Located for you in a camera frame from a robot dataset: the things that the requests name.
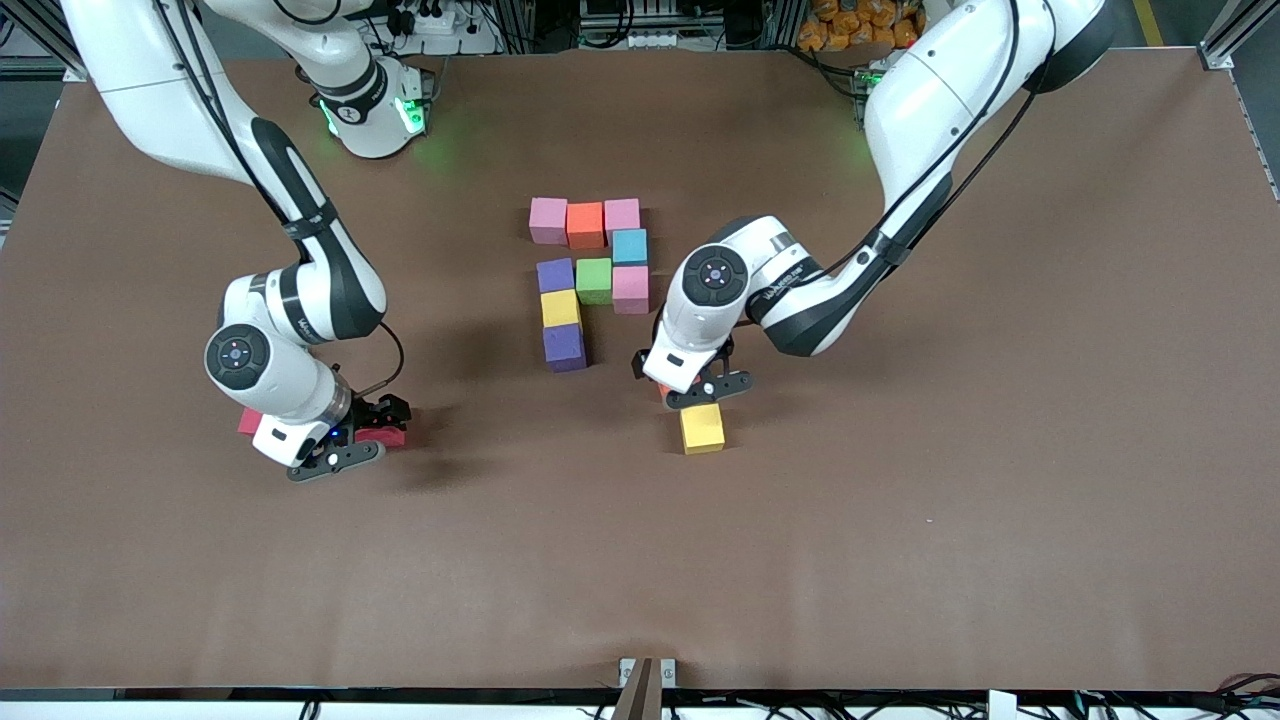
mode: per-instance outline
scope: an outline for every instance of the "green indicator light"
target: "green indicator light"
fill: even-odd
[[[406,102],[397,97],[396,109],[399,110],[406,131],[413,135],[422,132],[422,108],[416,101]]]
[[[338,128],[333,124],[333,115],[329,114],[329,108],[324,104],[324,100],[320,101],[320,110],[324,111],[324,119],[329,122],[329,135],[338,137]]]

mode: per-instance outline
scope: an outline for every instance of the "robotic arm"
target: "robotic arm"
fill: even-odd
[[[1105,5],[969,0],[931,28],[867,101],[867,140],[886,210],[845,259],[823,269],[781,222],[760,217],[730,223],[681,263],[653,348],[637,355],[645,375],[672,388],[668,406],[750,387],[745,375],[726,382],[727,368],[719,378],[705,372],[727,359],[744,311],[781,352],[812,356],[828,348],[945,209],[951,167],[974,131],[1019,85],[1056,90],[1101,58],[1114,35]],[[691,391],[699,375],[705,384]]]
[[[230,87],[186,0],[67,0],[64,10],[86,67],[129,141],[161,163],[256,187],[298,249],[297,263],[228,286],[219,329],[205,352],[210,379],[264,415],[253,446],[292,468],[294,480],[379,457],[380,443],[355,442],[357,424],[370,418],[372,424],[402,423],[407,405],[388,396],[374,409],[306,348],[374,332],[387,311],[387,293],[288,136],[255,115]],[[390,70],[372,60],[346,20],[303,28],[260,18],[255,27],[285,44],[314,81],[358,74],[332,96],[348,102],[366,97],[362,119],[397,113],[384,102]],[[381,91],[369,92],[370,83],[383,83]],[[374,97],[378,102],[369,105]],[[388,133],[376,126],[349,127],[356,128],[349,137],[357,154],[379,138],[388,146]],[[389,137],[392,145],[407,141],[402,133]]]

